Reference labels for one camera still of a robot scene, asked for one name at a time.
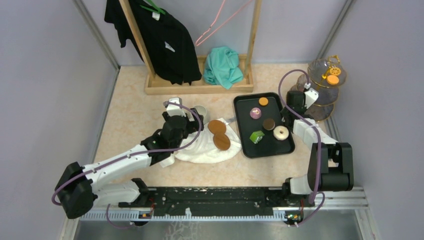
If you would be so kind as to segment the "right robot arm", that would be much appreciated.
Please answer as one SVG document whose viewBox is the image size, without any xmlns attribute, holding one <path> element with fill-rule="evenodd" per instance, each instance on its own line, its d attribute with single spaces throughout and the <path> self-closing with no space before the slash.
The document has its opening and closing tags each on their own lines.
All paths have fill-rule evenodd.
<svg viewBox="0 0 424 240">
<path fill-rule="evenodd" d="M 350 191 L 354 187 L 353 149 L 347 142 L 329 137 L 306 114 L 307 101 L 315 92 L 290 90 L 281 111 L 282 121 L 310 150 L 307 173 L 291 177 L 283 183 L 281 199 L 295 206 L 302 196 L 314 197 L 318 192 Z"/>
</svg>

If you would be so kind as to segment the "green cake slice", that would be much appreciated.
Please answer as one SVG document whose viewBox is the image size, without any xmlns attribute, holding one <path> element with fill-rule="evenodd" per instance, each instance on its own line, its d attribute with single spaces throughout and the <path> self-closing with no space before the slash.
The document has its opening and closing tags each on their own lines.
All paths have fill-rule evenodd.
<svg viewBox="0 0 424 240">
<path fill-rule="evenodd" d="M 265 136 L 265 134 L 261 130 L 258 130 L 258 131 L 252 132 L 251 135 L 250 135 L 250 137 L 249 137 L 249 139 L 254 144 L 257 144 L 257 143 L 259 143 L 263 139 L 264 136 Z"/>
</svg>

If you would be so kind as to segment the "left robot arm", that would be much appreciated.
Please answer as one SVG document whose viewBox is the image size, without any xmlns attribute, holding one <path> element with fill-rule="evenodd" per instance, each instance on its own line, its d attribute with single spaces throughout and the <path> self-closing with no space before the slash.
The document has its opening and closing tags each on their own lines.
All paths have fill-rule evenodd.
<svg viewBox="0 0 424 240">
<path fill-rule="evenodd" d="M 176 115 L 165 111 L 163 118 L 162 128 L 117 156 L 86 165 L 77 161 L 68 164 L 54 188 L 52 203 L 61 206 L 68 219 L 79 218 L 96 206 L 146 206 L 150 191 L 141 178 L 125 183 L 112 181 L 138 169 L 173 164 L 174 153 L 194 143 L 183 141 L 190 134 L 198 137 L 204 130 L 204 117 L 195 108 Z"/>
</svg>

